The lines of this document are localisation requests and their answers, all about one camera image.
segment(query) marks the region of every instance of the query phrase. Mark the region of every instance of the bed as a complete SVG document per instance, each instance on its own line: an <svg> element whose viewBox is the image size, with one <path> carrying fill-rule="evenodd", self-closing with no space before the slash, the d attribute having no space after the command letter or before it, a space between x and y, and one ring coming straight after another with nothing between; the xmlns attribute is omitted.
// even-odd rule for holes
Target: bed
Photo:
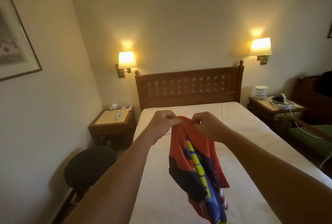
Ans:
<svg viewBox="0 0 332 224"><path fill-rule="evenodd" d="M243 65L240 64L238 67L195 72L137 75L136 83L142 113L134 139L147 126L157 110L170 109L177 115L189 118L194 113L209 111L231 129L332 188L332 180L329 177L238 103L242 74ZM198 82L197 86L195 82L200 78L201 82ZM186 193L168 173L170 137L171 131L152 146L148 154L131 224L209 223L198 216L188 203ZM226 214L230 222L280 223L235 156L223 144L216 143L215 146L220 166L230 184L230 188L224 189L229 204Z"/></svg>

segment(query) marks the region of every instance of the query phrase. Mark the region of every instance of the wall outlet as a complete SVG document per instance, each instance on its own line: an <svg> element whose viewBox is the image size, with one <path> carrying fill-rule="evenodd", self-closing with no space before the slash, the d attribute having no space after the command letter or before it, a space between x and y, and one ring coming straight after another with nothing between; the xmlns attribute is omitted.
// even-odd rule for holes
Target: wall outlet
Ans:
<svg viewBox="0 0 332 224"><path fill-rule="evenodd" d="M127 107L131 106L130 103L129 103L129 99L123 99L122 101L123 101L124 106L127 106Z"/></svg>

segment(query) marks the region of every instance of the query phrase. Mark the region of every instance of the forearm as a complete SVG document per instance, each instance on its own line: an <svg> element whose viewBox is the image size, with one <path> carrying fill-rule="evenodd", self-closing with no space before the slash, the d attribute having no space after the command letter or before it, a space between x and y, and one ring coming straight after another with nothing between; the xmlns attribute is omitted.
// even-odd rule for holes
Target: forearm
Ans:
<svg viewBox="0 0 332 224"><path fill-rule="evenodd" d="M68 216L69 223L129 223L151 141L143 132Z"/></svg>
<svg viewBox="0 0 332 224"><path fill-rule="evenodd" d="M325 223L332 218L330 188L233 130L215 140L233 152L282 223L319 223L320 218Z"/></svg>

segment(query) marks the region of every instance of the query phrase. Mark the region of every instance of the wooden headboard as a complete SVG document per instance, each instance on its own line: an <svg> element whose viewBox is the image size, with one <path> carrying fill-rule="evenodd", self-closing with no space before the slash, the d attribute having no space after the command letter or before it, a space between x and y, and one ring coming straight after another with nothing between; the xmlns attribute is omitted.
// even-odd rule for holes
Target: wooden headboard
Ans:
<svg viewBox="0 0 332 224"><path fill-rule="evenodd" d="M146 108L240 102L243 61L238 67L138 75L141 110Z"/></svg>

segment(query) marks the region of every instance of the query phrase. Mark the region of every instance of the lampshade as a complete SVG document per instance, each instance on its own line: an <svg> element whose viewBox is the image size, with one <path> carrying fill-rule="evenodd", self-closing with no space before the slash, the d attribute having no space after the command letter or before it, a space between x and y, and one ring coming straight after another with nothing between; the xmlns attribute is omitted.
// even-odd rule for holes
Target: lampshade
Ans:
<svg viewBox="0 0 332 224"><path fill-rule="evenodd" d="M137 63L132 51L119 53L119 69L130 69L135 67L137 67Z"/></svg>
<svg viewBox="0 0 332 224"><path fill-rule="evenodd" d="M270 38L254 39L249 56L271 55L271 54L272 54L272 49L271 49Z"/></svg>

